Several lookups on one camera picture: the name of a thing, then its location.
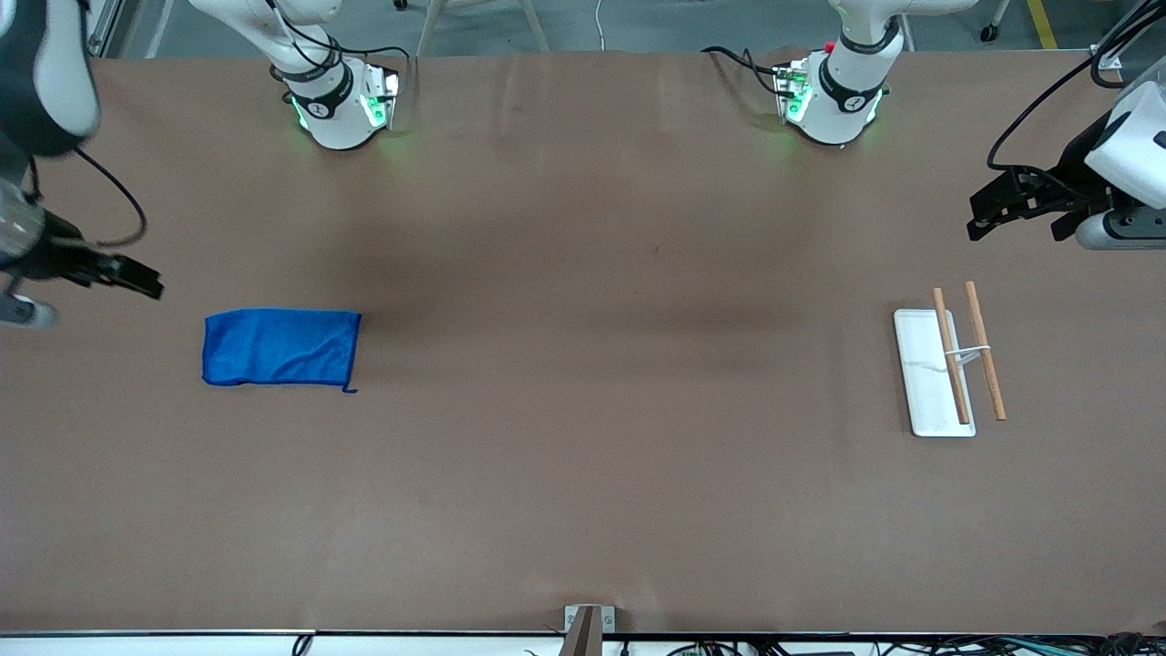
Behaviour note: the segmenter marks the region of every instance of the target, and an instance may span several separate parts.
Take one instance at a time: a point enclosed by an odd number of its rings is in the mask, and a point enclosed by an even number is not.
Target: white stool
[[[437,27],[437,16],[443,9],[456,9],[458,7],[473,7],[475,5],[484,5],[486,2],[496,2],[497,0],[429,0],[429,9],[426,10],[426,27],[421,29],[421,42],[417,43],[417,56],[426,54],[426,45],[429,43],[429,37],[433,36],[434,28]],[[531,5],[531,0],[518,0],[522,5],[522,10],[526,12],[526,21],[531,23],[531,30],[534,31],[534,40],[539,42],[539,49],[543,52],[549,51],[550,48],[547,45],[547,35],[542,33],[542,26],[539,23],[539,15],[534,13],[534,6]]]

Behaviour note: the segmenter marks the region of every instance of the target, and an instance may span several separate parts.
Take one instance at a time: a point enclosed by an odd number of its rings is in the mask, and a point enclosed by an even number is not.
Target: white cable
[[[603,38],[603,23],[599,22],[599,7],[603,7],[603,0],[595,3],[595,28],[599,30],[599,50],[605,51],[607,49],[607,42]]]

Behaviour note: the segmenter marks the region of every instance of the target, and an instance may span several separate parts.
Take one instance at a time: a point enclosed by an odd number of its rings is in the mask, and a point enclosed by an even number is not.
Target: wooden stick
[[[976,283],[964,282],[968,289],[968,306],[971,308],[971,330],[976,336],[976,346],[988,346],[988,333],[984,331],[984,316],[979,313],[979,296],[976,295]],[[992,414],[997,422],[1009,418],[1004,412],[1004,398],[1000,396],[1000,382],[996,380],[996,362],[992,361],[992,350],[982,350],[979,360],[984,364],[984,378],[988,379],[988,394],[992,397]]]
[[[963,379],[960,378],[960,365],[955,360],[955,350],[951,339],[951,326],[947,322],[947,304],[943,302],[943,289],[935,287],[932,289],[935,298],[935,317],[940,322],[940,339],[943,340],[943,360],[948,366],[948,380],[951,382],[951,396],[955,397],[955,412],[960,417],[961,424],[971,424],[971,415],[968,412],[968,400],[963,396]]]

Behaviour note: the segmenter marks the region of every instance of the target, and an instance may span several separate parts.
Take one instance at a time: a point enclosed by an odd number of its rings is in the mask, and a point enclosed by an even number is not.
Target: white rectangular object with wooden sticks
[[[935,309],[899,309],[894,312],[911,432],[921,438],[970,438],[976,435],[963,369],[977,358],[984,364],[992,414],[1000,422],[1007,418],[976,285],[968,281],[965,288],[976,340],[972,347],[960,348],[955,319],[939,287],[933,290]]]

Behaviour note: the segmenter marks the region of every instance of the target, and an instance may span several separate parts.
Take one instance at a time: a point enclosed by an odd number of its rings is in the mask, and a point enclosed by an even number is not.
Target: wooden dowel
[[[935,298],[935,317],[940,322],[940,339],[943,340],[943,360],[948,366],[948,380],[951,382],[951,396],[955,397],[955,412],[961,424],[971,424],[971,415],[968,412],[968,401],[963,396],[963,379],[960,378],[960,366],[956,364],[955,350],[951,339],[951,326],[947,322],[947,304],[943,302],[943,289],[935,287],[932,289]]]
[[[979,313],[979,296],[976,295],[976,283],[971,280],[964,282],[968,289],[968,306],[971,308],[971,330],[976,337],[976,346],[988,346],[988,332],[984,331],[984,315]],[[996,362],[992,361],[992,350],[979,352],[979,360],[984,364],[984,378],[988,379],[988,394],[992,397],[992,415],[997,422],[1004,422],[1009,416],[1004,412],[1004,397],[1000,396],[1000,382],[996,380]]]

